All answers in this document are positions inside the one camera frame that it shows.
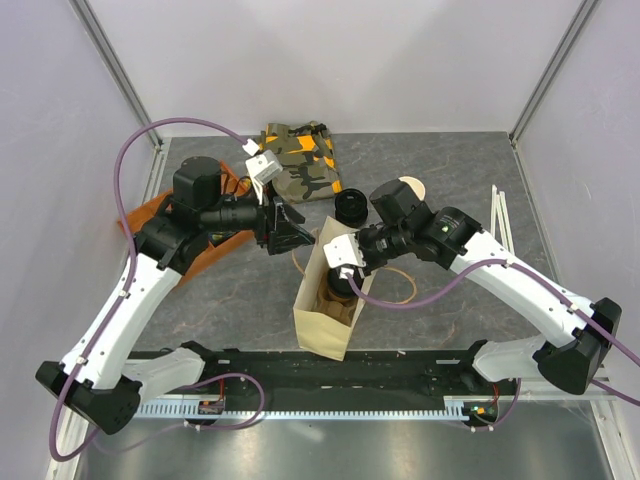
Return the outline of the black plastic cup lid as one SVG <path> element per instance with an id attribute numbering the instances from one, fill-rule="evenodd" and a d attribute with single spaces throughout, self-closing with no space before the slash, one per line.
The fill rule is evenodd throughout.
<path id="1" fill-rule="evenodd" d="M 337 300 L 348 300 L 356 297 L 348 280 L 340 277 L 340 271 L 338 269 L 328 270 L 327 287 L 329 293 Z"/>

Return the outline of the stack of paper cups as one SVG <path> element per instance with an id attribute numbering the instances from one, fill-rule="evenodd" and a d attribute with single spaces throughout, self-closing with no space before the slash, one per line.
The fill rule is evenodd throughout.
<path id="1" fill-rule="evenodd" d="M 425 200 L 426 187 L 421 180 L 411 176 L 402 176 L 399 180 L 409 185 L 420 201 Z"/>

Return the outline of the brown paper bag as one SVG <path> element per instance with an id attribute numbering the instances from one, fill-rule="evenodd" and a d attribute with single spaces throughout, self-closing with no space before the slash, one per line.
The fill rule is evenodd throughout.
<path id="1" fill-rule="evenodd" d="M 328 217 L 322 228 L 314 231 L 315 244 L 307 264 L 301 266 L 297 260 L 293 261 L 302 274 L 293 305 L 299 347 L 336 361 L 342 361 L 346 355 L 364 301 L 355 295 L 347 298 L 330 290 L 323 246 L 335 237 L 353 231 Z"/>

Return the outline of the cardboard cup carrier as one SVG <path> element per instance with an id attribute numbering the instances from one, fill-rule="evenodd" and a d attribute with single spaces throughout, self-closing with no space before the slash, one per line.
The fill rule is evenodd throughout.
<path id="1" fill-rule="evenodd" d="M 345 326 L 350 326 L 357 304 L 358 301 L 355 298 L 333 300 L 331 298 L 320 297 L 317 303 L 317 311 Z"/>

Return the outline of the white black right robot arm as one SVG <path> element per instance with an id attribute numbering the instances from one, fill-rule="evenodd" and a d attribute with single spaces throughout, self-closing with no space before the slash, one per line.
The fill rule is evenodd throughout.
<path id="1" fill-rule="evenodd" d="M 479 341 L 472 360 L 458 368 L 467 392 L 493 382 L 542 377 L 556 388 L 583 394 L 611 349 L 621 317 L 609 298 L 592 301 L 551 281 L 518 259 L 479 222 L 454 207 L 432 211 L 423 183 L 399 177 L 372 192 L 381 222 L 336 237 L 325 246 L 341 277 L 369 275 L 402 255 L 413 254 L 469 279 L 514 309 L 538 331 L 525 339 Z"/>

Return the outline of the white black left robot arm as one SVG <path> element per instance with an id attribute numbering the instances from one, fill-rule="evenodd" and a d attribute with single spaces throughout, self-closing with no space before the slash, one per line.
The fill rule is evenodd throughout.
<path id="1" fill-rule="evenodd" d="M 265 186 L 283 170 L 275 154 L 249 158 L 253 192 L 223 191 L 223 169 L 211 157 L 191 157 L 173 175 L 172 192 L 134 236 L 134 255 L 92 325 L 59 362 L 45 361 L 37 381 L 103 433 L 122 430 L 139 406 L 189 385 L 208 393 L 219 369 L 193 343 L 129 368 L 126 361 L 151 316 L 210 245 L 213 234 L 253 232 L 271 255 L 311 245 L 304 218 Z"/>

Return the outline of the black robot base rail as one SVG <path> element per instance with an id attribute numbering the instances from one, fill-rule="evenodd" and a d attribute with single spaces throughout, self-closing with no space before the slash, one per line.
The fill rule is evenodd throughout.
<path id="1" fill-rule="evenodd" d="M 343 360 L 308 351 L 210 350 L 195 341 L 185 347 L 205 360 L 202 379 L 245 373 L 257 386 L 236 379 L 201 387 L 223 393 L 234 410 L 251 409 L 260 400 L 274 411 L 356 411 L 439 409 L 447 396 L 505 398 L 513 380 L 489 382 L 473 367 L 467 350 L 351 350 Z"/>

